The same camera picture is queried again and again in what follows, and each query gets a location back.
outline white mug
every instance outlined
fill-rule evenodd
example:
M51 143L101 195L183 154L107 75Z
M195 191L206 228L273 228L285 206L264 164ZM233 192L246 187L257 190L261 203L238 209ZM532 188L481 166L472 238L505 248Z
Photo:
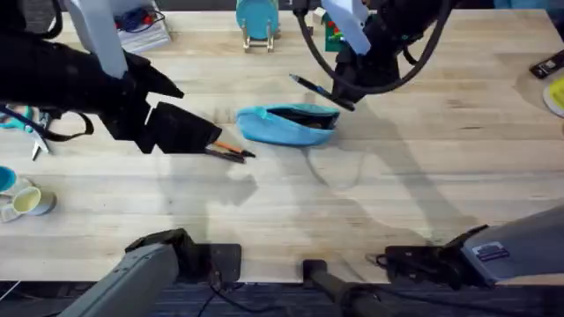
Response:
M37 187L28 187L19 191L0 210L2 222L12 221L23 215L40 216L53 209L55 206L55 194Z

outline teal object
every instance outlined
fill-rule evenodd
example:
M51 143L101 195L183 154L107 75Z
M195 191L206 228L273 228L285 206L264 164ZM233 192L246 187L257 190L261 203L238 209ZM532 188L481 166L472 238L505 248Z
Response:
M278 2L275 4L273 0L238 0L235 15L239 27L243 28L245 20L247 35L252 39L268 39L268 21L271 22L272 33L278 30Z
M16 182L16 173L10 168L0 166L0 192L10 189Z
M330 139L339 115L335 108L306 103L248 107L237 113L237 126L249 140L310 146Z
M6 106L9 109L14 109L14 106ZM25 116L25 118L32 120L33 119L33 111L32 108L25 106L24 107L24 112L21 114L23 116ZM7 122L3 122L3 120L5 120L5 118L7 117L7 114L0 114L0 128L4 128L4 129L21 129L24 130L25 132L32 132L33 129L31 127L28 127L25 123L21 122L20 120L16 119L16 118L10 118Z

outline blue mug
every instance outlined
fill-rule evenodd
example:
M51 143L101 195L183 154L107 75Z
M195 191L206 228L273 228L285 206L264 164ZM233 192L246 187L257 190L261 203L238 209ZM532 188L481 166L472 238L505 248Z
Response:
M6 166L0 166L0 192L10 189L16 183L16 173Z

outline green object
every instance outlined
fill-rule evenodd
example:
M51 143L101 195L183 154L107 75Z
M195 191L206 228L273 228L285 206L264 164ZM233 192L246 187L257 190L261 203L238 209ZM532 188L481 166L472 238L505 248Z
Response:
M329 14L323 16L323 23L325 24L325 51L326 52L340 52L343 49L343 33L339 30L335 32L337 26L331 20Z

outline scissors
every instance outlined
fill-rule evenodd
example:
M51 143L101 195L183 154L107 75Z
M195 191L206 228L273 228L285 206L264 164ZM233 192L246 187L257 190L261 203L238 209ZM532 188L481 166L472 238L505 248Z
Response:
M39 125L42 126L44 129L47 129L50 123L51 123L51 114L42 111L39 112ZM49 153L49 148L47 147L45 140L43 140L43 138L39 135L39 133L37 133L37 131L35 130L33 132L35 133L36 136L34 137L35 144L33 145L32 161L35 161L35 158L37 158L37 154L39 153L39 149L42 149L46 153Z
M6 106L11 110L14 110L14 106L8 105ZM33 119L33 110L32 108L30 108L29 106L24 106L24 112L21 114L23 115L25 118L32 120ZM37 152L39 151L39 149L41 148L42 150L44 150L46 153L49 153L49 148L47 147L47 144L45 143L45 140L43 140L43 137L40 136L39 133L37 133L37 131L35 131L32 127L27 126L25 123L21 122L20 120L16 119L16 118L10 118L10 120L8 120L7 122L2 122L2 120L5 119L7 115L6 114L0 114L0 128L4 128L4 129L20 129L24 132L26 132L34 141L35 141L35 145L33 147L33 152L32 152L32 160L35 160L35 157L37 156ZM44 113L40 113L40 124L41 125L45 125L44 128L47 127L48 122L49 122L49 116L48 114L44 114Z

